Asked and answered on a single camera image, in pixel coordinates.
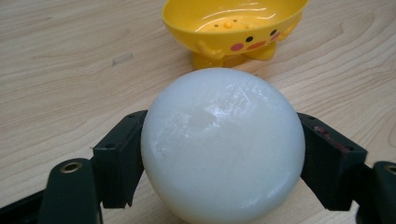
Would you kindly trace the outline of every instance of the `wood grain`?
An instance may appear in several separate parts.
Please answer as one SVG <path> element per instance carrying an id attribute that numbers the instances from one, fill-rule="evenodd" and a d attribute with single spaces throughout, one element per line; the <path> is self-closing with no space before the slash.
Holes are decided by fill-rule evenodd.
<path id="1" fill-rule="evenodd" d="M 0 206 L 45 187 L 50 169 L 90 147 L 126 114 L 191 69 L 163 26 L 164 0 L 0 1 Z M 268 62 L 235 67 L 261 77 L 296 110 L 396 162 L 396 2 L 311 0 Z M 303 181 L 257 223 L 354 223 L 324 210 Z M 105 223 L 184 223 L 142 177 L 132 208 Z"/>

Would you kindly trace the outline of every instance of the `translucent sphere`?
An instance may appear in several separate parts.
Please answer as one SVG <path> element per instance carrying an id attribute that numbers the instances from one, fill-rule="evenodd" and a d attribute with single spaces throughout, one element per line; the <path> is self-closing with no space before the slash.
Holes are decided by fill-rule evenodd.
<path id="1" fill-rule="evenodd" d="M 282 204 L 304 164 L 289 101 L 251 74 L 191 72 L 148 111 L 142 157 L 164 203 L 190 223 L 249 223 Z"/>

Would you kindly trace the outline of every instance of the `white ball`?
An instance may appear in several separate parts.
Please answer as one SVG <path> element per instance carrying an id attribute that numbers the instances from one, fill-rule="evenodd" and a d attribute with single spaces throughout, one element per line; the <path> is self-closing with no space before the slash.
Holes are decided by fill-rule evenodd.
<path id="1" fill-rule="evenodd" d="M 198 70 L 155 100 L 143 163 L 164 203 L 190 223 L 248 223 L 282 204 L 304 163 L 304 133 L 289 101 L 251 74 Z"/>

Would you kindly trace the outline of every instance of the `pink cheek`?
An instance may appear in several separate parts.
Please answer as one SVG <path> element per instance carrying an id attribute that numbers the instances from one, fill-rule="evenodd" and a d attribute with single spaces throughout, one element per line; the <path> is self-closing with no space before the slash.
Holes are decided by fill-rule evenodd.
<path id="1" fill-rule="evenodd" d="M 280 35 L 280 33 L 276 33 L 276 34 L 271 38 L 271 41 L 277 39 L 277 37 L 278 37 L 279 35 Z"/>
<path id="2" fill-rule="evenodd" d="M 243 44 L 237 43 L 237 44 L 234 44 L 234 45 L 231 47 L 231 50 L 232 50 L 232 51 L 238 51 L 238 50 L 242 49 L 243 47 L 244 47 Z"/>

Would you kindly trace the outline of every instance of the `wooden table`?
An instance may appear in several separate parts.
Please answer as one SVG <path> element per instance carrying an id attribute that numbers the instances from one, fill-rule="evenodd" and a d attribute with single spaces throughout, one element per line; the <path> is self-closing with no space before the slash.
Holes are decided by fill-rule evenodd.
<path id="1" fill-rule="evenodd" d="M 163 26 L 164 0 L 0 2 L 0 207 L 46 186 L 61 161 L 92 156 L 125 115 L 148 109 L 192 71 Z M 295 109 L 396 162 L 396 1 L 311 0 L 273 60 L 235 67 L 275 85 Z M 258 223 L 354 223 L 300 181 Z M 144 175 L 132 208 L 105 223 L 184 223 Z"/>

